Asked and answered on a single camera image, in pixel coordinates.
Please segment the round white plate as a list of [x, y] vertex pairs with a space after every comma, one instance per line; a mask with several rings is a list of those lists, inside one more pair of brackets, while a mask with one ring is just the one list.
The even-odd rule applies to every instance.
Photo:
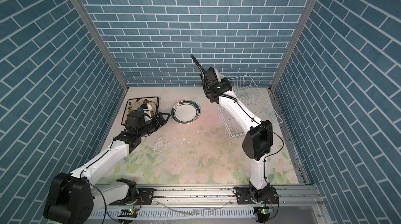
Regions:
[[225, 76], [222, 73], [220, 73], [217, 69], [215, 69], [215, 74], [220, 83], [225, 81]]
[[200, 106], [191, 100], [177, 102], [171, 109], [171, 117], [179, 124], [191, 124], [195, 122], [201, 113]]

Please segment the black square plate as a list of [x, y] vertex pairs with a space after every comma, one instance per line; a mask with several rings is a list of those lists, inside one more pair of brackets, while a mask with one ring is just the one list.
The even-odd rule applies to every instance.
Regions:
[[121, 125], [125, 126], [127, 124], [127, 116], [133, 111], [138, 111], [138, 108], [143, 103], [151, 104], [152, 108], [156, 111], [155, 115], [158, 113], [159, 97], [143, 97], [143, 98], [128, 99], [125, 105]]

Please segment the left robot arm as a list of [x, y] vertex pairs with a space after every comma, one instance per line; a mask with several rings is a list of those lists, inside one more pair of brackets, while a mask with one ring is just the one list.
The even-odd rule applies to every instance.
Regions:
[[150, 117], [144, 110], [133, 111], [110, 146], [81, 167], [59, 173], [51, 182], [43, 216], [61, 224], [83, 224], [93, 211], [115, 202], [137, 204], [141, 196], [135, 181], [118, 179], [110, 185], [98, 181], [116, 163], [132, 153], [142, 139], [166, 125], [169, 113]]

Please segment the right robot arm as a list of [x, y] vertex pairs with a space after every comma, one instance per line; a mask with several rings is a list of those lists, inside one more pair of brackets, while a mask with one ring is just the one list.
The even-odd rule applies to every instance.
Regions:
[[229, 80], [216, 69], [201, 68], [200, 72], [206, 97], [226, 109], [245, 132], [242, 149], [251, 160], [250, 196], [255, 202], [262, 202], [270, 191], [266, 163], [273, 145], [273, 126], [253, 114], [237, 97]]

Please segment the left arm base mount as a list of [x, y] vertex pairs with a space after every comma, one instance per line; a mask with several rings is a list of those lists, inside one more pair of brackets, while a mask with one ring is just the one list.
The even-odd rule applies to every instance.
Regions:
[[154, 188], [139, 188], [135, 190], [129, 190], [128, 194], [122, 200], [114, 201], [110, 203], [112, 206], [140, 206], [140, 205], [151, 205], [154, 196]]

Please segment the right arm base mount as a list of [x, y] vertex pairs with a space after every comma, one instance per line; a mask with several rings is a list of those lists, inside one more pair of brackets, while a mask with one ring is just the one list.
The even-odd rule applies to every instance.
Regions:
[[249, 204], [278, 204], [279, 196], [276, 189], [270, 185], [264, 187], [261, 190], [257, 190], [253, 187], [234, 187], [232, 189], [237, 204], [249, 205]]

